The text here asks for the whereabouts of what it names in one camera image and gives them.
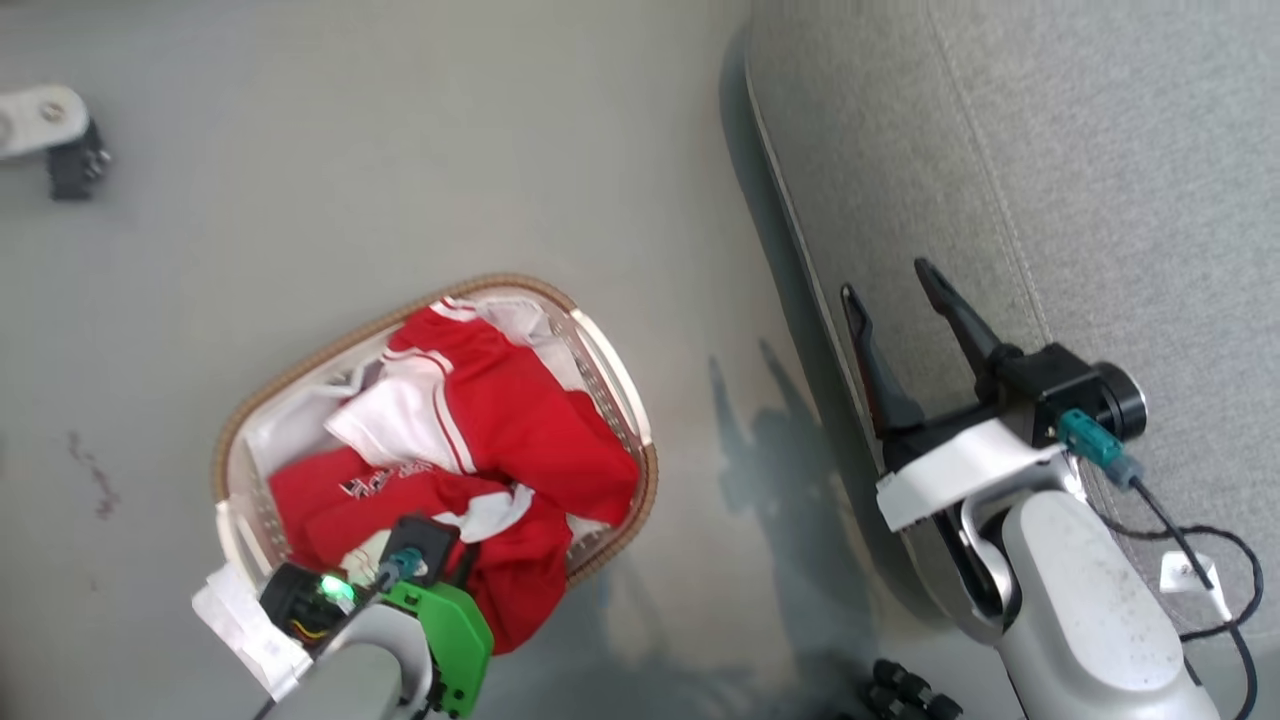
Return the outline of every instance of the white mount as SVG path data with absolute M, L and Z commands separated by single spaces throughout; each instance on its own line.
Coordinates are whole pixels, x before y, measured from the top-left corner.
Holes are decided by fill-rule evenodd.
M 64 145 L 88 131 L 88 108 L 60 85 L 0 95 L 0 160 Z

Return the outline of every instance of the black cable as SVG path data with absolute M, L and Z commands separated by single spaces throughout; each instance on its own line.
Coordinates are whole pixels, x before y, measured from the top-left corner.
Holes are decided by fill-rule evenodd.
M 1100 512 L 1097 507 L 1094 507 L 1093 511 L 1098 514 L 1098 518 L 1102 520 L 1102 524 L 1106 525 L 1108 530 L 1120 536 L 1125 536 L 1138 541 L 1165 541 L 1165 539 L 1172 539 L 1174 537 L 1174 534 L 1170 533 L 1169 530 L 1134 530 L 1132 528 L 1121 525 L 1119 521 L 1112 520 L 1111 518 Z M 1217 637 L 1228 633 L 1233 625 L 1245 624 L 1251 618 L 1253 618 L 1253 614 L 1258 611 L 1258 607 L 1262 606 L 1262 592 L 1263 592 L 1262 562 L 1258 560 L 1257 553 L 1253 552 L 1253 548 L 1249 547 L 1247 542 L 1240 539 L 1240 536 L 1236 536 L 1235 533 L 1229 530 L 1222 530 L 1212 525 L 1187 525 L 1179 529 L 1183 532 L 1184 536 L 1212 536 L 1230 542 L 1231 544 L 1238 547 L 1242 553 L 1244 553 L 1244 557 L 1248 559 L 1249 565 L 1252 565 L 1253 568 L 1253 597 L 1249 598 L 1248 605 L 1244 606 L 1244 610 L 1240 611 L 1240 614 L 1235 618 L 1235 620 L 1231 620 L 1229 623 L 1222 623 L 1221 625 L 1215 625 L 1212 628 L 1206 628 L 1203 630 L 1193 630 L 1189 633 L 1183 633 L 1180 635 L 1181 641 L 1187 643 L 1187 642 L 1202 641 L 1206 638 Z
M 1228 632 L 1231 633 L 1231 639 L 1235 641 L 1235 650 L 1240 651 L 1240 662 L 1244 664 L 1244 703 L 1240 705 L 1240 711 L 1235 715 L 1235 720 L 1245 720 L 1253 712 L 1253 706 L 1258 702 L 1258 669 L 1253 665 L 1253 653 L 1249 652 L 1249 646 L 1244 643 L 1239 625 L 1231 625 L 1231 629 Z
M 253 716 L 253 720 L 262 720 L 262 717 L 266 717 L 266 714 L 270 712 L 273 707 L 275 707 L 275 698 L 274 697 L 266 698 L 266 702 L 264 702 L 262 707 L 259 708 L 257 715 Z
M 1208 573 L 1204 571 L 1204 566 L 1201 565 L 1201 561 L 1196 556 L 1196 552 L 1192 550 L 1190 543 L 1187 542 L 1187 536 L 1189 534 L 1190 528 L 1181 528 L 1176 523 L 1174 523 L 1172 519 L 1169 516 L 1169 512 L 1165 511 L 1165 507 L 1160 503 L 1158 500 L 1156 500 L 1156 497 L 1151 493 L 1151 491 L 1147 489 L 1147 486 L 1144 486 L 1140 479 L 1133 480 L 1133 488 L 1138 491 L 1138 495 L 1142 496 L 1142 500 L 1147 503 L 1148 507 L 1151 507 L 1151 511 L 1155 512 L 1156 516 L 1160 518 L 1160 521 L 1165 525 L 1164 533 L 1144 533 L 1144 534 L 1152 534 L 1152 536 L 1158 534 L 1162 536 L 1164 538 L 1172 538 L 1174 542 L 1176 542 L 1178 546 L 1181 548 L 1181 551 L 1187 555 L 1187 560 L 1190 562 L 1192 569 L 1196 570 L 1196 574 L 1204 584 L 1204 589 L 1212 591 L 1213 580 L 1210 579 Z M 1110 527 L 1123 528 L 1123 525 L 1120 525 L 1115 520 L 1111 520 L 1110 518 L 1106 518 L 1105 515 L 1101 514 L 1100 516 L 1103 518 L 1103 523 L 1107 524 L 1108 528 Z M 1219 537 L 1230 536 L 1230 538 L 1228 539 L 1231 539 L 1231 542 L 1234 542 L 1242 551 L 1244 551 L 1245 556 L 1253 564 L 1254 596 L 1253 600 L 1249 601 L 1251 607 L 1247 609 L 1249 610 L 1249 616 L 1252 616 L 1253 611 L 1257 610 L 1256 605 L 1261 605 L 1262 602 L 1262 566 L 1258 562 L 1257 555 L 1253 552 L 1253 548 L 1251 548 L 1239 537 L 1235 537 L 1231 533 L 1226 533 L 1225 530 L 1208 528 L 1207 525 L 1204 525 L 1203 528 L 1207 530 L 1206 534 L 1216 534 Z M 1129 537 L 1137 537 L 1139 533 L 1129 530 L 1123 534 L 1126 534 Z M 1226 623 L 1222 624 L 1222 628 L 1225 628 L 1225 630 L 1231 634 L 1231 641 L 1235 642 L 1235 648 L 1240 653 L 1240 662 L 1244 665 L 1244 702 L 1240 705 L 1240 711 L 1235 715 L 1235 720 L 1247 720 L 1248 716 L 1253 714 L 1253 707 L 1254 705 L 1257 705 L 1258 701 L 1258 669 L 1253 662 L 1253 653 L 1249 652 L 1249 646 L 1244 642 L 1244 637 L 1240 634 L 1240 624 L 1244 623 L 1245 620 L 1248 620 L 1248 618 L 1245 618 L 1245 615 L 1242 612 L 1239 618 L 1228 620 Z
M 1212 592 L 1213 580 L 1208 578 L 1208 573 L 1204 571 L 1204 566 L 1201 565 L 1199 557 L 1196 555 L 1196 551 L 1192 550 L 1190 543 L 1187 542 L 1187 536 L 1183 534 L 1178 523 L 1174 523 L 1174 520 L 1169 516 L 1169 512 L 1165 512 L 1165 506 L 1156 500 L 1156 496 L 1151 495 L 1151 491 L 1147 489 L 1147 486 L 1144 486 L 1140 479 L 1134 478 L 1130 484 L 1133 486 L 1133 489 L 1138 491 L 1138 495 L 1142 496 L 1147 507 L 1151 507 L 1151 511 L 1156 514 L 1156 518 L 1160 518 L 1160 521 L 1169 528 L 1170 534 L 1174 537 L 1174 542 L 1176 542 L 1178 547 L 1181 548 L 1183 553 L 1187 556 L 1187 561 L 1192 564 L 1192 569 L 1196 570 L 1196 575 L 1199 577 L 1201 583 L 1204 584 L 1204 589 Z

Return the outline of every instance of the teal connector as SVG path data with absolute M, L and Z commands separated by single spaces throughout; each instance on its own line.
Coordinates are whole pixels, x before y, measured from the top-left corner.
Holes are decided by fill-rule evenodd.
M 1120 489 L 1142 479 L 1142 464 L 1125 455 L 1124 443 L 1080 410 L 1068 410 L 1057 419 L 1057 437 L 1068 450 L 1101 468 Z

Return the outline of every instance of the laundry basket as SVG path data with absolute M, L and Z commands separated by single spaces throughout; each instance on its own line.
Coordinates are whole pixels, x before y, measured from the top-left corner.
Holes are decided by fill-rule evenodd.
M 334 441 L 324 419 L 370 368 L 387 338 L 404 320 L 443 296 L 479 300 L 521 296 L 536 301 L 577 363 L 596 410 L 639 468 L 626 520 L 582 537 L 567 559 L 570 587 L 599 570 L 640 532 L 658 489 L 658 455 L 640 396 L 600 329 L 572 300 L 550 284 L 513 274 L 486 275 L 428 296 L 369 323 L 285 370 L 246 400 L 223 428 L 214 455 L 218 539 L 228 562 L 261 589 L 289 556 L 268 478 L 283 465 L 324 450 Z M 271 443 L 264 441 L 271 438 Z

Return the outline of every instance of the gray fabric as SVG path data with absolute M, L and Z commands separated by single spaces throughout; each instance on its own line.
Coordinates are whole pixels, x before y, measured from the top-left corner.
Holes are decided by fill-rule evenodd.
M 1134 452 L 1185 521 L 1280 578 L 1280 4 L 764 3 L 762 132 L 828 324 L 852 282 L 929 411 L 972 377 L 911 269 L 931 258 L 1006 340 L 1142 383 Z M 1133 497 L 1092 488 L 1132 525 Z M 1148 578 L 1166 547 L 1124 543 Z M 1252 592 L 1229 546 L 1229 601 Z M 1169 605 L 1184 628 L 1212 623 Z M 1247 626 L 1280 644 L 1280 597 Z

